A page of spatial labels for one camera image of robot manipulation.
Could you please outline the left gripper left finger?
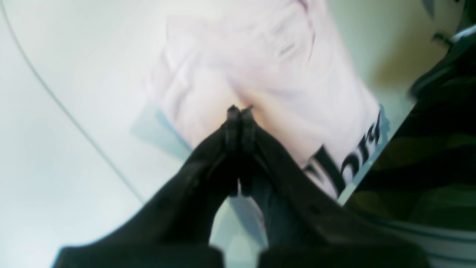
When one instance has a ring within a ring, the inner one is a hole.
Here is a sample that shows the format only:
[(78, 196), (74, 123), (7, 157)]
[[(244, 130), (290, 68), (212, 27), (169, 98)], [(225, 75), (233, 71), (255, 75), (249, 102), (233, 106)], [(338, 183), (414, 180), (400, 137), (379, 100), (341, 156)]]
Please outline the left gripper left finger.
[(97, 242), (64, 247), (53, 266), (224, 268), (223, 253), (209, 239), (220, 206), (238, 193), (240, 121), (240, 110), (229, 108), (225, 123), (134, 217)]

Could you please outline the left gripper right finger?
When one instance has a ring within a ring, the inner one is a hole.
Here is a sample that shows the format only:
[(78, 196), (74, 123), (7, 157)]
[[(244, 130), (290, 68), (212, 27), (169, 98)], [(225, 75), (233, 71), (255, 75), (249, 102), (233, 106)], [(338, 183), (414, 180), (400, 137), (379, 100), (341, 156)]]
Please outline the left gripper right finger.
[(307, 178), (250, 109), (240, 116), (241, 190), (263, 212), (260, 268), (428, 268), (424, 251), (343, 209)]

